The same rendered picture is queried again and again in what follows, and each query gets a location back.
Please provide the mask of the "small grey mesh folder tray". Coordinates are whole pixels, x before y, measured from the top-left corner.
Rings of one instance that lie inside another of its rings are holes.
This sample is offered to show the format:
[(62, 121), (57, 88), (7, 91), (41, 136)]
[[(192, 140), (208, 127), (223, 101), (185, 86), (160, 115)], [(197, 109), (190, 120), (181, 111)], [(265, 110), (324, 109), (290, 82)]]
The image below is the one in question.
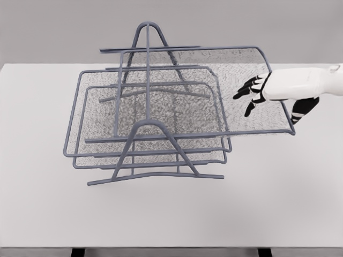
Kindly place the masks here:
[(216, 91), (205, 82), (92, 86), (68, 153), (77, 168), (225, 163), (232, 149)]

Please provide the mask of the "medium grey mesh folder tray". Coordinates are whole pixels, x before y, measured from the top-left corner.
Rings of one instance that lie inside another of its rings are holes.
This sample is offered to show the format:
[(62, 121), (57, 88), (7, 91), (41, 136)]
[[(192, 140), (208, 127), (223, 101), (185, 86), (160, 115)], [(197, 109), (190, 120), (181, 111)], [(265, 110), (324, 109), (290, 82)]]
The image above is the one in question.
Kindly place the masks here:
[[(142, 85), (146, 72), (139, 68), (125, 72), (83, 71), (79, 75), (68, 141), (67, 157), (92, 157), (120, 152), (135, 122), (146, 118), (146, 98)], [(225, 130), (222, 108), (215, 101), (213, 85), (180, 80), (174, 70), (152, 70), (151, 119), (164, 123), (175, 135), (181, 135), (185, 148), (215, 151), (215, 138)]]

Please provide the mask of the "large grey mesh folder tray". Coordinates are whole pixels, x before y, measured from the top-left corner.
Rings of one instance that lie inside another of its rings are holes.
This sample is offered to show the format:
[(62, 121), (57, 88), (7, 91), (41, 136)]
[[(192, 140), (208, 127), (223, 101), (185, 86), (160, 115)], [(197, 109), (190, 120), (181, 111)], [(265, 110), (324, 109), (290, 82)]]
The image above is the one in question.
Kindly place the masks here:
[(146, 65), (150, 70), (174, 70), (180, 80), (200, 81), (213, 85), (215, 101), (222, 108), (225, 130), (232, 135), (276, 134), (295, 135), (289, 113), (282, 101), (263, 102), (260, 108), (245, 116), (251, 98), (233, 98), (244, 82), (270, 73), (265, 54), (258, 47), (156, 47), (121, 51), (121, 68)]

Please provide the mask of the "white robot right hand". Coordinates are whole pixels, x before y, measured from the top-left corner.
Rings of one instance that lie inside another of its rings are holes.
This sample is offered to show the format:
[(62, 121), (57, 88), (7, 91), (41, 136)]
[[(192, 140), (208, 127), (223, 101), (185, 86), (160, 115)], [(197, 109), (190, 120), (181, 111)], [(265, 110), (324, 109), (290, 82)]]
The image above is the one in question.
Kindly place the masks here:
[(245, 117), (266, 101), (292, 99), (295, 103), (291, 122), (295, 125), (319, 103), (319, 96), (323, 93), (319, 85), (322, 74), (323, 69), (316, 67), (278, 69), (259, 74), (247, 80), (233, 99), (254, 94), (244, 113)]

